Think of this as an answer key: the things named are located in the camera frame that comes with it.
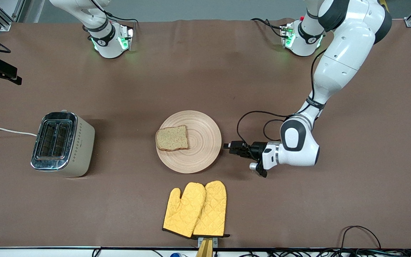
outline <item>brown tabletop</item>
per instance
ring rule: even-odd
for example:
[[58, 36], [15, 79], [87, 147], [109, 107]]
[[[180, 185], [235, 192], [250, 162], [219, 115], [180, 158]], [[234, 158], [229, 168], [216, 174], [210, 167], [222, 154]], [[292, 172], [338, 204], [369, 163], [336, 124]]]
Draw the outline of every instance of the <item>brown tabletop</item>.
[[[224, 142], [237, 140], [245, 112], [298, 110], [313, 56], [294, 56], [253, 21], [175, 21], [139, 23], [135, 51], [106, 60], [81, 26], [13, 24], [0, 36], [12, 50], [0, 57], [23, 78], [22, 86], [0, 80], [0, 127], [36, 133], [45, 114], [67, 109], [96, 129], [81, 178], [35, 171], [35, 138], [0, 131], [0, 246], [195, 245], [161, 230], [169, 192], [221, 180], [231, 234], [221, 247], [336, 247], [344, 227], [361, 225], [383, 247], [411, 248], [411, 28], [403, 21], [328, 101], [313, 131], [317, 165], [277, 166], [266, 179], [225, 151], [204, 172], [178, 174], [158, 158], [155, 132], [171, 114], [197, 110]], [[264, 140], [271, 118], [248, 117], [243, 136]], [[375, 244], [350, 231], [345, 246]]]

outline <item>white power cord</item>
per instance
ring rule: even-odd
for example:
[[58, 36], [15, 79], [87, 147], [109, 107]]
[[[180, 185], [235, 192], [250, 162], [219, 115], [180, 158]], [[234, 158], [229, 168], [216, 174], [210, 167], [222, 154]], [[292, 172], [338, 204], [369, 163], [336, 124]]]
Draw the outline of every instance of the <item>white power cord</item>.
[[7, 131], [7, 132], [12, 132], [12, 133], [17, 133], [17, 134], [31, 135], [31, 136], [37, 137], [37, 135], [33, 134], [33, 133], [20, 132], [20, 131], [14, 131], [14, 130], [6, 130], [5, 128], [2, 128], [2, 127], [0, 127], [0, 130], [4, 130], [4, 131]]

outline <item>whole wheat bread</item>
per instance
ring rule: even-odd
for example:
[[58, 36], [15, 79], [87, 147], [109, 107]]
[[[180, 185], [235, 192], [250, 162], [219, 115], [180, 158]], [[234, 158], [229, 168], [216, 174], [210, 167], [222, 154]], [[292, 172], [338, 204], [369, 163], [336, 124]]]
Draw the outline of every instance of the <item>whole wheat bread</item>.
[[165, 127], [156, 132], [156, 147], [161, 151], [186, 150], [188, 134], [186, 126]]

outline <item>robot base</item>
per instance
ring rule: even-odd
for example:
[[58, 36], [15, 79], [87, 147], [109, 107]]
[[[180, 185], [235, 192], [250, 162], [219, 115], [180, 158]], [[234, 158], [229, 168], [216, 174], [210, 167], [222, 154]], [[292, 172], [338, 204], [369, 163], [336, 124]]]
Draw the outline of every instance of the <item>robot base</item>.
[[115, 27], [116, 33], [107, 46], [101, 46], [92, 39], [95, 50], [98, 51], [102, 57], [108, 59], [119, 57], [124, 51], [130, 50], [134, 31], [133, 28], [128, 28], [117, 22], [112, 22], [111, 24]]
[[281, 28], [280, 33], [288, 36], [288, 39], [282, 37], [282, 45], [284, 48], [290, 49], [295, 55], [309, 56], [320, 47], [320, 42], [323, 36], [318, 39], [317, 44], [307, 44], [305, 39], [299, 35], [299, 23], [300, 20], [296, 20], [293, 23], [288, 23], [286, 27]]

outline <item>quilted oven mitt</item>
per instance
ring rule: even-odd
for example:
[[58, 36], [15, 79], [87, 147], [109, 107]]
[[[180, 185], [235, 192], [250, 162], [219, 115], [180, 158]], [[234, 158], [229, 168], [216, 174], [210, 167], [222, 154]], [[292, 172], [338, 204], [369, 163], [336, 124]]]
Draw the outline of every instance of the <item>quilted oven mitt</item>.
[[190, 238], [206, 198], [202, 184], [190, 182], [183, 195], [179, 188], [171, 191], [164, 217], [163, 230]]
[[205, 186], [206, 196], [193, 235], [196, 237], [227, 237], [225, 235], [226, 188], [221, 181]]

